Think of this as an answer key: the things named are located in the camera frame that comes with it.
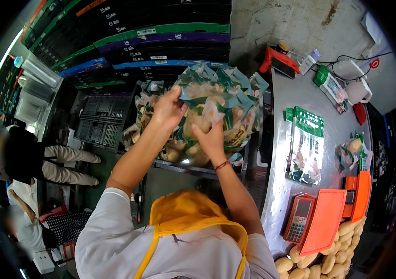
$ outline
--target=white label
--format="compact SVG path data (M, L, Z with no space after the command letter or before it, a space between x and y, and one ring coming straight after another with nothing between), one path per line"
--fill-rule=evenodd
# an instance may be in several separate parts
M151 60L155 59L167 59L167 55L160 55L160 56L150 56Z
M156 29L150 28L150 29L145 29L145 30L141 30L141 31L136 31L136 33L138 33L138 36L150 35L150 34L155 34Z

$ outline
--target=beige pants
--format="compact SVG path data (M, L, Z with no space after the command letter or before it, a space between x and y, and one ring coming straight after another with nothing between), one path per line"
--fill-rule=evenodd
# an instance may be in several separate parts
M100 163L100 158L92 153L72 149L66 146L48 146L44 150L45 157L57 157L52 159L57 163L84 161L89 163ZM80 185L97 185L99 180L93 176L85 175L80 172L68 170L65 167L52 164L48 161L43 162L43 176L50 181L57 183L69 183Z

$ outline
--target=bottle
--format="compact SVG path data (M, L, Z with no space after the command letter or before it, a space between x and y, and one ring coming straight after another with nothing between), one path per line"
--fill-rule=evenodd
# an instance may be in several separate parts
M300 64L299 71L302 75L305 75L316 62L320 59L321 55L318 50L314 49L310 55Z

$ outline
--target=stainless steel table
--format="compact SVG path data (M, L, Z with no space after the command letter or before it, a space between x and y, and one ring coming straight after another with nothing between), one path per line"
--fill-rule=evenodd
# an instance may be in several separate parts
M287 254L291 243L283 239L284 222L287 222L290 203L293 197L308 193L317 196L321 188L339 189L343 186L343 177L357 175L357 167L352 172L339 173L339 161L335 147L350 139L350 134L364 133L364 142L373 150L371 131L368 120L362 126L356 120L352 106L340 115L325 94L313 83L315 72L309 71L305 76L296 74L291 80L271 70L272 94L274 107L274 142L267 193L262 210L262 224L266 239L274 258ZM324 157L322 161L322 179L319 185L299 183L285 178L287 157L290 153L291 123L284 121L286 108L300 106L324 118Z

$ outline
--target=red string bracelet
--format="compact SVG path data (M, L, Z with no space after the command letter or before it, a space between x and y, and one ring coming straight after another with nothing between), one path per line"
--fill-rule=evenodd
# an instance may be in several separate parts
M223 164L221 164L221 165L219 165L219 166L216 166L216 167L215 167L215 171L221 169L222 167L224 167L224 166L227 165L227 164L229 164L229 161L228 161L228 160L226 160Z

